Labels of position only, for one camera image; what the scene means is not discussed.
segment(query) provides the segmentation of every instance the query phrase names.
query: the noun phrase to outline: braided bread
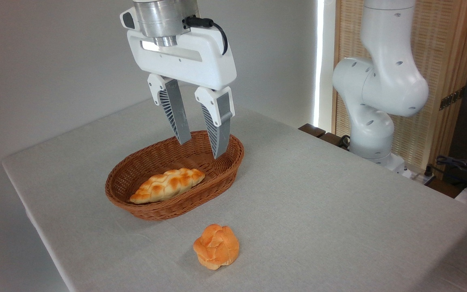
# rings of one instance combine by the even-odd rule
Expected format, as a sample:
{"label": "braided bread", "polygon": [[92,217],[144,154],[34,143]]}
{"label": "braided bread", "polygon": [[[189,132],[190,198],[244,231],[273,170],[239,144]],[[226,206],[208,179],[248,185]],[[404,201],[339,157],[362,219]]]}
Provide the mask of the braided bread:
{"label": "braided bread", "polygon": [[165,201],[190,190],[203,179],[204,173],[196,169],[168,170],[164,174],[150,177],[129,198],[129,201],[135,204]]}

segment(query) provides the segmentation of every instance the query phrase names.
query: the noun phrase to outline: wicker basket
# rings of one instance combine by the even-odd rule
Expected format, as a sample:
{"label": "wicker basket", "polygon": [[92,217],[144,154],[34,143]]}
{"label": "wicker basket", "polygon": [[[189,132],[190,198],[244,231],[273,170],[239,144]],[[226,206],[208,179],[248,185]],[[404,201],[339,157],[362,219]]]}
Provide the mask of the wicker basket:
{"label": "wicker basket", "polygon": [[[244,157],[244,147],[230,135],[228,149],[214,159],[206,131],[191,133],[192,139],[180,145],[175,137],[143,148],[122,160],[109,174],[105,193],[109,200],[144,220],[165,220],[185,214],[226,191],[234,182]],[[203,181],[167,201],[136,205],[129,198],[154,174],[178,168],[197,168]]]}

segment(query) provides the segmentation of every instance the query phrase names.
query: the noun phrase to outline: white wall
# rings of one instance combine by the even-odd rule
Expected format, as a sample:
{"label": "white wall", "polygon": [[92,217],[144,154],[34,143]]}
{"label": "white wall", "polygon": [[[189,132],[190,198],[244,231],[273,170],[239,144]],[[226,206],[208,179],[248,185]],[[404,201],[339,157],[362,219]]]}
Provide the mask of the white wall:
{"label": "white wall", "polygon": [[[316,1],[198,3],[228,34],[238,70],[236,104],[295,127],[310,122]],[[0,0],[0,161],[149,98],[147,74],[134,63],[118,18],[130,6],[128,0]],[[0,166],[0,291],[63,290]]]}
{"label": "white wall", "polygon": [[336,0],[320,0],[323,7],[319,6],[319,35],[318,55],[321,56],[317,65],[318,85],[315,91],[317,101],[315,107],[318,114],[313,120],[313,124],[326,131],[332,131],[332,72],[334,70],[334,37],[336,25]]}

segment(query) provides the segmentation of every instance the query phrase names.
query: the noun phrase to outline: bread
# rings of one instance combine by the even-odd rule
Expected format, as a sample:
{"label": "bread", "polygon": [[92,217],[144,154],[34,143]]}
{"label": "bread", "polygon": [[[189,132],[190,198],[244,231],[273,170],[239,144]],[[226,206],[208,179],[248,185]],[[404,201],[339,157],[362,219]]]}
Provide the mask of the bread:
{"label": "bread", "polygon": [[193,249],[200,264],[210,270],[232,264],[239,255],[239,241],[230,227],[212,224],[206,227]]}
{"label": "bread", "polygon": [[150,177],[129,198],[129,201],[135,204],[165,201],[190,190],[203,179],[204,173],[196,169],[168,170],[164,174]]}

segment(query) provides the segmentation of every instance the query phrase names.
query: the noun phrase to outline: white robotic arm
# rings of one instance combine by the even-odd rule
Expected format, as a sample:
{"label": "white robotic arm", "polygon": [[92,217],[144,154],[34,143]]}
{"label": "white robotic arm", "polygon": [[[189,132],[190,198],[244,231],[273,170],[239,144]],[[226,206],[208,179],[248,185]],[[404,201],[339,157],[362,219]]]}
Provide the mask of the white robotic arm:
{"label": "white robotic arm", "polygon": [[178,85],[199,86],[195,92],[215,158],[228,147],[230,118],[235,115],[231,89],[237,77],[222,28],[199,18],[197,0],[134,0],[120,15],[136,63],[150,72],[148,84],[176,138],[183,144],[191,132]]}
{"label": "white robotic arm", "polygon": [[387,114],[412,116],[428,100],[414,63],[410,34],[415,0],[365,0],[361,40],[372,59],[345,58],[332,77],[351,122],[350,151],[408,176],[391,153],[394,124]]}

